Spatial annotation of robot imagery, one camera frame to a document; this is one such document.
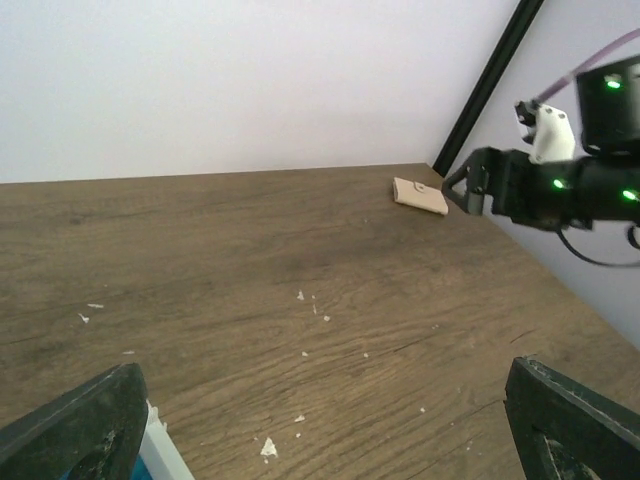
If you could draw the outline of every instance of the white debris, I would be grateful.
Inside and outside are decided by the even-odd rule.
[[[264,442],[264,446],[262,447],[262,450],[260,451],[260,455],[262,455],[263,457],[277,457],[278,456],[278,450],[276,450],[276,445],[275,443],[273,443],[273,440],[271,440],[271,438],[267,437],[267,439]]]

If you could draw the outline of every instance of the white wall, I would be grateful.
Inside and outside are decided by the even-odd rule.
[[[514,101],[528,100],[542,92],[596,50],[639,24],[638,0],[545,2],[457,164],[474,148],[482,146],[526,150],[527,145],[519,140]],[[632,42],[603,64],[638,52],[640,41]],[[574,85],[549,103],[569,114],[574,132],[579,135],[582,127]],[[567,252],[553,234],[518,227],[503,218],[494,220],[640,348],[640,269],[611,270],[588,265]],[[640,257],[638,251],[626,245],[622,224],[601,223],[593,233],[571,231],[567,236],[579,250],[598,259],[633,261]]]
[[[517,0],[3,0],[0,183],[433,158]]]

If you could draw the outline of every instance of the wooden table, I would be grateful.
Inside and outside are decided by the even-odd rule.
[[[138,362],[197,479],[494,480],[524,477],[515,356],[640,411],[630,344],[487,219],[395,204],[393,176],[439,183],[405,165],[1,186],[0,423]]]

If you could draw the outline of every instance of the black pole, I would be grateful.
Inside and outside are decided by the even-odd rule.
[[[520,0],[518,3],[507,28],[502,33],[491,58],[484,67],[478,83],[473,88],[471,96],[433,164],[433,169],[443,177],[449,173],[451,165],[460,153],[464,142],[543,3],[544,0]]]

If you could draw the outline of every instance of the white speck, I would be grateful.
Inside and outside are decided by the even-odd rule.
[[[277,457],[278,456],[278,450],[276,450],[276,445],[275,443],[273,443],[273,440],[271,440],[271,438],[267,437],[267,439],[264,442],[264,446],[262,447],[262,450],[260,451],[260,455],[262,455],[263,457]]]

